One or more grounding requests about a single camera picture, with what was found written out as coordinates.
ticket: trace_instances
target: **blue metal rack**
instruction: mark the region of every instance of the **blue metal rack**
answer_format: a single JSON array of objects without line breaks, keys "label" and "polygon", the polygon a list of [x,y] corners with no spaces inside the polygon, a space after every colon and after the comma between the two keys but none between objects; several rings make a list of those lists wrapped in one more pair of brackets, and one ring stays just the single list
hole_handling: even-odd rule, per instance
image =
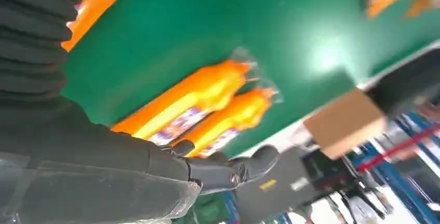
[{"label": "blue metal rack", "polygon": [[[433,126],[433,123],[414,113],[398,117],[395,123],[410,137],[414,137],[418,134],[418,132],[414,130],[414,126],[418,127],[420,131],[424,131]],[[436,135],[432,135],[430,138],[434,144],[440,147],[440,138]],[[419,142],[417,146],[420,151],[424,152],[437,166],[440,165],[439,158],[433,154],[426,145]],[[380,155],[379,151],[371,143],[361,147],[361,151],[363,152],[362,156],[353,160],[355,166]],[[374,167],[374,171],[390,186],[396,196],[419,223],[440,223],[431,209],[417,196],[407,180],[399,174],[390,162],[382,161],[379,165]]]}]

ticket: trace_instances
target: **orange sausage package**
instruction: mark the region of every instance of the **orange sausage package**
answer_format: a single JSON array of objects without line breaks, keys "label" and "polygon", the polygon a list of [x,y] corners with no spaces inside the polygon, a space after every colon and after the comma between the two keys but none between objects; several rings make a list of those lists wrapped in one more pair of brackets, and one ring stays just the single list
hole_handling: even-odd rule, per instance
[{"label": "orange sausage package", "polygon": [[65,41],[61,46],[70,51],[76,43],[92,27],[96,20],[115,2],[116,0],[83,0],[76,7],[78,16],[75,21],[67,23],[72,31],[72,38]]}]

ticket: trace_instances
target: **black sleeve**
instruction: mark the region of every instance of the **black sleeve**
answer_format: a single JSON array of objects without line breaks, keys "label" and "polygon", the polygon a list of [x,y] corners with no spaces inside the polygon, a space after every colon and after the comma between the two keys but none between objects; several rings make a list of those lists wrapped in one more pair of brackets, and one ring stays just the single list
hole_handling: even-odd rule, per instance
[{"label": "black sleeve", "polygon": [[66,22],[81,0],[0,0],[0,152],[188,180],[184,161],[90,122],[60,95]]}]

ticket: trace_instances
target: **product label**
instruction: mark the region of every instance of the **product label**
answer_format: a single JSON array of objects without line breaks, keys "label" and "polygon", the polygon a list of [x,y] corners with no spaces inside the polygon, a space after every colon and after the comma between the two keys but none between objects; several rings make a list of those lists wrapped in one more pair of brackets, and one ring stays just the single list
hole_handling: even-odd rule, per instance
[{"label": "product label", "polygon": [[212,155],[216,151],[225,147],[229,143],[229,141],[231,141],[233,138],[238,136],[238,134],[240,134],[240,132],[235,128],[231,128],[227,130],[220,137],[218,137],[211,145],[203,149],[200,155],[202,155],[203,157],[208,157]]},{"label": "product label", "polygon": [[197,124],[197,122],[203,119],[206,115],[206,111],[201,111],[196,107],[192,107],[148,140],[156,145],[166,145]]}]

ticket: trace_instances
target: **green tabletop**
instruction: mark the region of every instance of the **green tabletop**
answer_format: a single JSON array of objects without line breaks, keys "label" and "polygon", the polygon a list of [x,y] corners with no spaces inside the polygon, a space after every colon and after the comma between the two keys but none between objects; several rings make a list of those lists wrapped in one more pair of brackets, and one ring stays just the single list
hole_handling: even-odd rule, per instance
[{"label": "green tabletop", "polygon": [[227,148],[244,151],[440,37],[440,10],[369,20],[364,0],[119,0],[72,51],[64,95],[112,125],[196,69],[247,47],[284,103]]}]

